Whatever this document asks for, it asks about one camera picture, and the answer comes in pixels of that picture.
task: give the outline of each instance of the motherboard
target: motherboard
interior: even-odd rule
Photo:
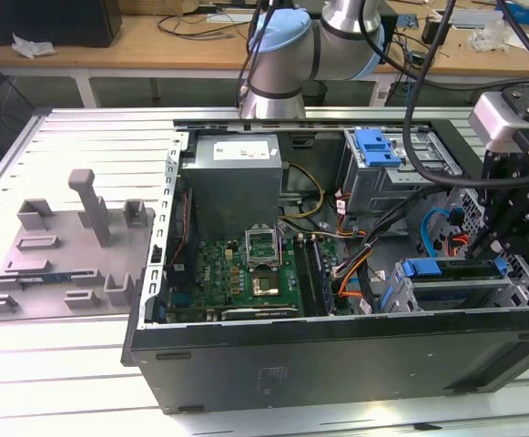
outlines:
[[[316,300],[311,283],[325,293],[328,314],[333,305],[328,277],[338,261],[335,242],[290,237],[279,238],[276,248],[273,244],[272,239],[254,237],[200,241],[196,278],[190,287],[168,289],[166,321],[250,320],[265,317],[267,311],[281,311],[281,318],[317,315],[309,310],[310,302]],[[316,271],[322,277],[309,278],[315,270],[301,264],[299,256],[308,250],[307,245],[318,249]]]

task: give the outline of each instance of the green motherboard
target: green motherboard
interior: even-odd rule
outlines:
[[[319,248],[327,274],[337,264],[331,239],[320,239]],[[280,239],[280,264],[254,267],[244,240],[201,241],[198,247],[197,281],[191,295],[171,296],[177,321],[198,321],[197,310],[226,308],[292,308],[304,315],[292,238]],[[274,256],[265,239],[250,241],[250,258]]]

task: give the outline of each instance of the aluminum workbench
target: aluminum workbench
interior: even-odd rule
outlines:
[[[417,117],[450,119],[479,155],[467,108],[423,108]],[[309,117],[400,119],[404,108],[317,108]],[[0,265],[19,228],[25,198],[75,210],[72,168],[92,168],[109,208],[125,199],[156,205],[174,119],[231,119],[236,111],[76,109],[33,117],[0,164]],[[493,394],[452,398],[166,416],[137,368],[120,355],[127,315],[0,323],[0,435],[321,435],[529,436],[529,371]]]

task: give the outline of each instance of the black plastic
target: black plastic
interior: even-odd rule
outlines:
[[[121,24],[118,0],[0,0],[0,46],[15,33],[55,46],[108,47]]]

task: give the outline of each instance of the floor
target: floor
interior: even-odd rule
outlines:
[[[82,107],[80,95],[73,79],[59,77],[19,77],[16,86],[36,107]],[[154,102],[146,79],[97,78],[93,87],[103,107],[232,107],[234,106],[234,80],[220,80],[217,87],[209,79],[159,79],[162,98]],[[328,107],[367,106],[370,101],[372,83],[328,82],[328,92],[323,105]],[[0,159],[15,141],[17,131],[31,117],[32,110],[5,82],[0,87],[0,113],[6,113],[5,122],[0,117]],[[305,104],[314,105],[318,94],[315,83],[305,85]],[[392,96],[390,106],[404,106],[406,92],[403,84]],[[467,93],[441,92],[424,89],[420,94],[420,106],[463,107]]]

